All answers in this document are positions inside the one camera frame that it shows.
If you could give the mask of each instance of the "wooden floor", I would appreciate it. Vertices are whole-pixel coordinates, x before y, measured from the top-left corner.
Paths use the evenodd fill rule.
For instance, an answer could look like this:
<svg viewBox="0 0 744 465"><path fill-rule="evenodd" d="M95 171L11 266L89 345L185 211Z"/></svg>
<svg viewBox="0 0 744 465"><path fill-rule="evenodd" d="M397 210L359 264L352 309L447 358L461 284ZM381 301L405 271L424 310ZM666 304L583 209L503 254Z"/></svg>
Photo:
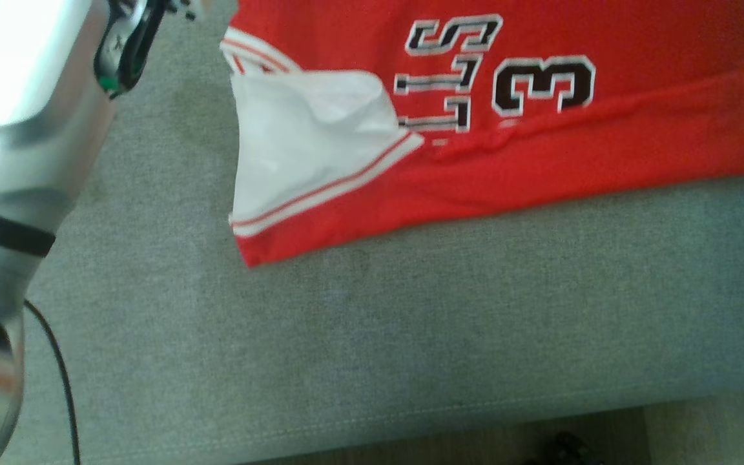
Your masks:
<svg viewBox="0 0 744 465"><path fill-rule="evenodd" d="M260 465L523 465L567 430L608 465L744 465L744 394L385 442Z"/></svg>

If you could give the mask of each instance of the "folded jersey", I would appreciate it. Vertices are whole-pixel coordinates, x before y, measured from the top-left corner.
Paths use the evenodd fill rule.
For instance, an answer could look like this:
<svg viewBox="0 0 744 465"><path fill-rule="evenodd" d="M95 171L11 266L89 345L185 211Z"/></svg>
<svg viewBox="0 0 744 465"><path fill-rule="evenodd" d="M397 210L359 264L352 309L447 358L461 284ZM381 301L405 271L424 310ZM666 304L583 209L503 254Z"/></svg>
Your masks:
<svg viewBox="0 0 744 465"><path fill-rule="evenodd" d="M744 0L241 0L221 48L250 267L744 174Z"/></svg>

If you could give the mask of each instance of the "jersey lettering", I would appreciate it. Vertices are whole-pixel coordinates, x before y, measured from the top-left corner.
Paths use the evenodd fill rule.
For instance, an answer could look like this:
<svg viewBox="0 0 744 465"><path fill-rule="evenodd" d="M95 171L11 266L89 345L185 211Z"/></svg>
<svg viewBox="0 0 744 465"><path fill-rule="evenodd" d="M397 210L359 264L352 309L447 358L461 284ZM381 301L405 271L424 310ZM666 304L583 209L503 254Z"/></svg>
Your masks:
<svg viewBox="0 0 744 465"><path fill-rule="evenodd" d="M570 82L570 90L559 92L559 112L571 107L586 107L593 101L596 67L586 56L554 56L505 59L495 71L493 109L502 117L524 114L528 98L555 97L555 83ZM519 92L516 83L526 81L528 90Z"/></svg>
<svg viewBox="0 0 744 465"><path fill-rule="evenodd" d="M410 130L454 130L455 132L469 132L470 130L470 97L446 97L444 109L452 115L427 118L401 117L398 122L401 127Z"/></svg>
<svg viewBox="0 0 744 465"><path fill-rule="evenodd" d="M395 94L407 95L410 92L429 92L432 90L454 90L467 94L472 89L475 75L484 57L481 55L457 55L452 61L452 71L458 74L436 74L436 76L410 76L395 74Z"/></svg>
<svg viewBox="0 0 744 465"><path fill-rule="evenodd" d="M415 21L406 50L411 56L443 55L455 48L458 38L466 36L461 45L462 51L487 51L492 47L502 24L504 20L497 14L454 17L447 21L438 38L430 39L438 34L440 21Z"/></svg>

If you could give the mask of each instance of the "black band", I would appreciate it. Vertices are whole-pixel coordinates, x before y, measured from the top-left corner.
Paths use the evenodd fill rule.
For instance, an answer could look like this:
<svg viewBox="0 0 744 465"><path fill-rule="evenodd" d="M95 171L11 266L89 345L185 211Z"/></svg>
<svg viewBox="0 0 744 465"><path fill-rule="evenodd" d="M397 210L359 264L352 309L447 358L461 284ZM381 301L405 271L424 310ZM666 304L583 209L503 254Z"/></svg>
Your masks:
<svg viewBox="0 0 744 465"><path fill-rule="evenodd" d="M0 217L1 247L44 258L55 241L56 236L49 232Z"/></svg>

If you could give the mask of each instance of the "white fabric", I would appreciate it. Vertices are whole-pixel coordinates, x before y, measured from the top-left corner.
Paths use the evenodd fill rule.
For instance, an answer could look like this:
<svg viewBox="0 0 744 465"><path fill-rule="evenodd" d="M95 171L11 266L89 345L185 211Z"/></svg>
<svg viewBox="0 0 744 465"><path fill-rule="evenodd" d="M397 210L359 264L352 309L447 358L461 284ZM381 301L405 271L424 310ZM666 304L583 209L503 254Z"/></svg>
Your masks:
<svg viewBox="0 0 744 465"><path fill-rule="evenodd" d="M256 234L357 189L422 145L361 71L233 76L240 159L230 221Z"/></svg>

